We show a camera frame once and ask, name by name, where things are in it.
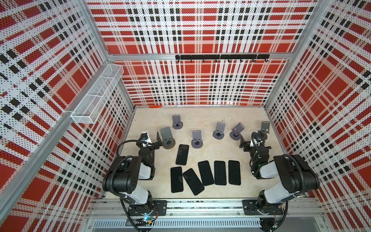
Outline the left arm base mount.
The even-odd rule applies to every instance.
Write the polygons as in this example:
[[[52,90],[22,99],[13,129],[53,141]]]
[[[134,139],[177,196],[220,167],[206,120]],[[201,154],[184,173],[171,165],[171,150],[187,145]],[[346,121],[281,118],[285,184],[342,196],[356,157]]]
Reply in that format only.
[[[144,204],[134,203],[134,199],[129,196],[119,199],[127,220],[137,232],[151,231],[159,216],[165,216],[167,212],[168,201],[153,200],[150,191],[148,191],[147,202]]]

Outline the blue-edged phone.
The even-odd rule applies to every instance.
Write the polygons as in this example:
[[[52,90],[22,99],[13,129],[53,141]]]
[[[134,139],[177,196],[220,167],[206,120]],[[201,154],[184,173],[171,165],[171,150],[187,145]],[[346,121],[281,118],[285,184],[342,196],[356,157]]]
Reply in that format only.
[[[214,177],[211,171],[209,161],[200,161],[198,162],[199,172],[202,179],[202,184],[204,186],[209,186],[214,184]]]

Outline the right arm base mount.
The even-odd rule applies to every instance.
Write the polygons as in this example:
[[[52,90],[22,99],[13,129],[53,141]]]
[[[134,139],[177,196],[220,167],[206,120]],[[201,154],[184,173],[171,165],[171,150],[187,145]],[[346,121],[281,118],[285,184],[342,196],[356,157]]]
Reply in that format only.
[[[273,217],[262,217],[260,219],[260,229],[263,232],[275,232],[285,221],[288,214],[288,202],[292,197],[279,200],[278,203],[268,203],[264,191],[262,190],[257,199],[242,200],[244,214],[263,215]]]

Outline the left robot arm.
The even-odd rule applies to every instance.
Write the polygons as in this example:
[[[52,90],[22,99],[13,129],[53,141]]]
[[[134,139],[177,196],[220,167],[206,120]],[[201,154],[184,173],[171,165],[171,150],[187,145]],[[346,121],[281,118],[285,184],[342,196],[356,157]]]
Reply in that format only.
[[[139,148],[137,156],[120,156],[119,150],[127,143],[135,143]],[[126,140],[120,143],[116,157],[105,175],[102,188],[123,199],[131,206],[143,206],[151,209],[153,198],[150,191],[138,183],[139,180],[152,180],[155,175],[155,150],[162,146],[157,134],[157,141],[152,143],[148,133],[143,132],[138,140]]]

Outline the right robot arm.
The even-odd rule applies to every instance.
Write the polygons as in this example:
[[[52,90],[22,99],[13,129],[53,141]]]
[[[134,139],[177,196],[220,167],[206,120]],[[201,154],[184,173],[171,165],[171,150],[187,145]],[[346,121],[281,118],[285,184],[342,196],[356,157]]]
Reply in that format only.
[[[250,172],[256,179],[280,179],[259,193],[256,205],[260,209],[286,203],[320,187],[318,175],[300,155],[283,154],[269,160],[270,147],[255,132],[251,141],[241,138],[239,147],[249,152]]]

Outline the black phone with white sticker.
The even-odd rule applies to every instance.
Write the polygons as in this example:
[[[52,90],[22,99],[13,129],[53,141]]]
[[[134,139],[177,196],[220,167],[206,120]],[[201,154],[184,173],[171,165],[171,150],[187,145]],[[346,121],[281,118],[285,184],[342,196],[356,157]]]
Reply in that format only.
[[[192,193],[197,196],[199,195],[202,191],[204,191],[204,185],[196,175],[195,171],[190,168],[187,171],[183,173],[183,178],[185,179],[186,183],[190,187]]]

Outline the black phone with pink edge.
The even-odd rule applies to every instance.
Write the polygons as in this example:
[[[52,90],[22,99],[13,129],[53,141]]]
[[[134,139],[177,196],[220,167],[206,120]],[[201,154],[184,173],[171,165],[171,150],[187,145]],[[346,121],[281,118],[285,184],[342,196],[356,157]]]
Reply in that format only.
[[[224,161],[216,160],[214,162],[214,183],[221,186],[227,184],[226,163]]]

